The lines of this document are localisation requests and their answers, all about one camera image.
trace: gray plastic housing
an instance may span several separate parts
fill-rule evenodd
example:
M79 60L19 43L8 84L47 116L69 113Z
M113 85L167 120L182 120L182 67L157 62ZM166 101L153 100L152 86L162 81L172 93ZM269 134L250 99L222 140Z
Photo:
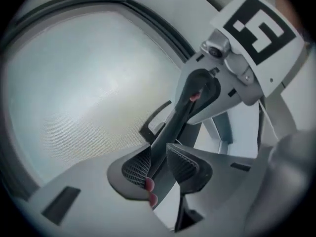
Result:
M212 168L211 178L200 191L184 194L187 207L203 219L177 233L165 227L148 201L124 197L109 183L107 173L116 160L131 159L148 145L82 161L35 192L28 202L16 202L44 236L253 236L283 220L304 196L316 163L315 136L316 132L288 136L274 148L262 147L255 160L171 144L173 150L181 149ZM65 187L80 193L56 225L42 213ZM148 194L137 185L130 192L134 189Z
M188 80L191 80L191 74L201 69L209 71L210 76L218 80L220 90L217 93L218 97L212 99L211 102L208 102L207 105L201 108L198 113L188 120L188 124L197 124L217 116L241 102L244 102L246 105L253 105L263 96L261 87L256 79L254 79L252 84L246 85L235 74L230 72L225 65L221 65L219 62L214 61L209 54L200 51L182 67L173 101L176 106L182 100L182 92L186 89Z

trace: white panel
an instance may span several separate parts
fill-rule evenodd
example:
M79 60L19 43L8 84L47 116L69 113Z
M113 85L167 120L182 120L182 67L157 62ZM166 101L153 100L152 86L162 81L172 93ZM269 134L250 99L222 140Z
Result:
M169 228L173 229L177 221L180 203L180 186L176 182L166 197L154 209L155 215Z
M241 103L228 110L233 143L228 146L231 156L256 158L258 154L259 104Z
M278 140L297 131L293 117L281 96L283 90L284 87L280 84L280 86L265 99L265 108Z
M282 92L298 130L316 127L316 46L292 82Z
M194 148L212 153L218 153L220 142L221 141L219 139L210 137L205 125L202 123Z

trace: gray surface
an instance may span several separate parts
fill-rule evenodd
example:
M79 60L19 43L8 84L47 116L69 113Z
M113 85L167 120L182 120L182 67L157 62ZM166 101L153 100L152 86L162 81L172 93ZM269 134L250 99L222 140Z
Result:
M140 146L81 161L48 185L38 190L29 200L35 219L65 186L81 189L80 195L64 217L61 232L53 236L168 236L171 233L156 217L148 201L131 201L119 196L107 179L109 165L132 153Z
M252 84L255 80L253 71L249 67L246 59L240 54L230 53L225 59L226 67L237 75L244 84Z
M282 84L280 84L279 87L277 87L276 90L269 97L265 98L265 108L278 140L284 138L289 134L297 132L297 127L295 125L293 116L289 111L286 102L281 96L281 93L283 91L284 87ZM302 112L302 107L300 107L299 105L298 107L301 114L303 115L304 112Z
M166 106L161 112L159 112L154 119L148 124L148 128L156 134L163 124L167 121L169 115L173 111L172 103Z
M316 44L314 43L305 64L281 94L298 130L310 130L316 127L315 66Z
M140 127L180 74L166 42L123 9L89 6L48 21L12 47L5 66L8 129L40 185L81 160L142 144Z
M251 166L254 159L240 158L174 145L175 148L204 160L211 165L212 176L199 192L185 195L189 209L195 210L202 217L213 213L233 195L236 189L248 176L249 172L230 167L234 162Z
M313 182L316 130L282 139L271 152L260 192L248 214L246 236L280 224L304 198Z
M270 151L271 148L260 150L245 180L237 187L233 195L223 203L223 206L210 213L206 219L180 232L179 236L243 236L245 217L259 191L267 167L263 163L267 162ZM205 196L210 196L210 194L210 190L204 193ZM203 200L196 199L195 203L197 208L203 207Z

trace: mounting bolt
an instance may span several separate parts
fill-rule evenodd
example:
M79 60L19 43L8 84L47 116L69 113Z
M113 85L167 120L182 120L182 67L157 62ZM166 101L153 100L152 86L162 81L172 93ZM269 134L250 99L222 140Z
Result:
M214 58L217 58L217 59L222 58L223 56L222 52L213 46L208 50L208 52L210 55L212 55Z

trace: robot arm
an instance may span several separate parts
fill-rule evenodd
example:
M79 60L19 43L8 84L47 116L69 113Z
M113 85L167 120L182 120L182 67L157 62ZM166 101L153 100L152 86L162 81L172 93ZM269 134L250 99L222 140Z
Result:
M295 28L264 0L234 0L211 24L215 30L183 66L176 89L176 110L201 90L203 103L189 124L269 96L304 46Z

